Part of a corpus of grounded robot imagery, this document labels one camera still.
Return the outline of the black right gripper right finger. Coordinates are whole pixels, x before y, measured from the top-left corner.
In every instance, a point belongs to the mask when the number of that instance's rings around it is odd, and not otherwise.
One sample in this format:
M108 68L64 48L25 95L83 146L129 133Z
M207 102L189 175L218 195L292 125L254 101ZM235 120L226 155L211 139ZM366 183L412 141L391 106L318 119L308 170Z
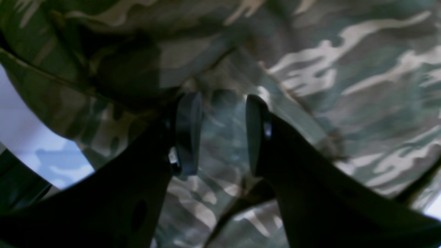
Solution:
M438 248L440 221L364 187L257 95L246 99L249 166L274 190L291 248Z

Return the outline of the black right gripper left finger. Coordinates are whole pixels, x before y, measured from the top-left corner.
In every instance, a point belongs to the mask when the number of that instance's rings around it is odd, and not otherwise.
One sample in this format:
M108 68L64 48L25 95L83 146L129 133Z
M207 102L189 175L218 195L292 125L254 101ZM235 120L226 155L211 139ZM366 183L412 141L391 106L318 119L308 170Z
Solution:
M1 216L16 248L148 248L174 176L197 173L202 96L183 94L148 130L76 185Z

